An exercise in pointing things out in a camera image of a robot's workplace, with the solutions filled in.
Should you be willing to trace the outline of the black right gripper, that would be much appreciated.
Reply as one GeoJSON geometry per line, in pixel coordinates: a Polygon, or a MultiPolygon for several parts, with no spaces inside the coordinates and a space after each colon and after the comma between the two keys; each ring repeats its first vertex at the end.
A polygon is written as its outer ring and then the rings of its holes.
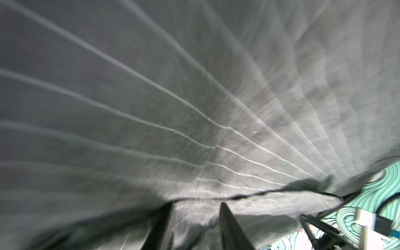
{"type": "Polygon", "coordinates": [[[343,236],[340,236],[338,229],[333,228],[314,216],[301,215],[300,223],[315,250],[356,250],[356,247],[352,243],[343,236]],[[323,235],[317,239],[309,225],[319,229],[323,235]]]}

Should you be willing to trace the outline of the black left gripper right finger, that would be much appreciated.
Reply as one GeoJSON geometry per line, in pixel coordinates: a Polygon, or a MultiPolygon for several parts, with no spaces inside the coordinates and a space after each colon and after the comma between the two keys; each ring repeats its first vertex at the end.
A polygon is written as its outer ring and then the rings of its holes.
{"type": "Polygon", "coordinates": [[[225,202],[220,205],[219,228],[223,250],[255,250],[225,202]]]}

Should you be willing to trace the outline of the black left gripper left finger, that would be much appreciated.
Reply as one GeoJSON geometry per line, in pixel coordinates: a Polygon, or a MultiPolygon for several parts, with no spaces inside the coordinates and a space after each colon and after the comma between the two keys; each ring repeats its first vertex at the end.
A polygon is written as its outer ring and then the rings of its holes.
{"type": "Polygon", "coordinates": [[[158,219],[144,242],[141,250],[171,250],[174,234],[174,204],[164,205],[158,219]]]}

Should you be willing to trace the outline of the dark grey pinstriped shirt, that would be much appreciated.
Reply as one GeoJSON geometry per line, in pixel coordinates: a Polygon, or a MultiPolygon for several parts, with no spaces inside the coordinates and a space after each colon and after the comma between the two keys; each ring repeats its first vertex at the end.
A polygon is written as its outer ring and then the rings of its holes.
{"type": "Polygon", "coordinates": [[[261,247],[399,156],[399,1],[1,1],[3,250],[261,247]]]}

